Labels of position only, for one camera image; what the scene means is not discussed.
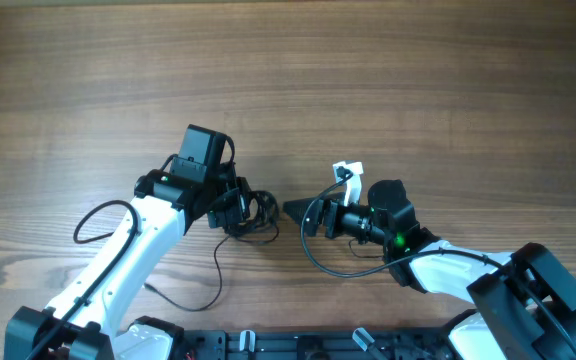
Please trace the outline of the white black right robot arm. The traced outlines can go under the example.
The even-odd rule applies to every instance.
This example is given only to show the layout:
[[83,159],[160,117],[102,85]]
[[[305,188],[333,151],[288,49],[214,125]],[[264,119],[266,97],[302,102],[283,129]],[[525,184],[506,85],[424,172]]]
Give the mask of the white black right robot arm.
[[319,227],[383,250],[379,271],[403,287],[474,305],[448,332],[462,359],[576,359],[576,279],[545,246],[486,253],[450,244],[416,218],[404,185],[382,180],[358,204],[334,187],[288,201],[284,212],[307,240]]

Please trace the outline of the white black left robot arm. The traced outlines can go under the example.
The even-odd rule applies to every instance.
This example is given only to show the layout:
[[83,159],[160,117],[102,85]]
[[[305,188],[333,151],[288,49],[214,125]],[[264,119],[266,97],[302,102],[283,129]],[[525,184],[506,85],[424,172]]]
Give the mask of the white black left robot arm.
[[183,328],[142,317],[127,331],[128,307],[160,259],[207,217],[225,231],[250,215],[248,186],[237,176],[225,149],[226,134],[187,128],[178,153],[139,178],[116,230],[101,235],[94,259],[46,307],[21,307],[7,324],[7,359],[182,359]]

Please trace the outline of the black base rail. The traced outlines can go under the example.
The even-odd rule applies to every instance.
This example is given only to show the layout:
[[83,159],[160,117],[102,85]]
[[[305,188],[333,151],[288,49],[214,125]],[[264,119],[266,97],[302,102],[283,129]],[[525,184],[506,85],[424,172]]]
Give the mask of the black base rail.
[[225,332],[190,330],[176,351],[178,359],[456,359],[438,328],[375,331]]

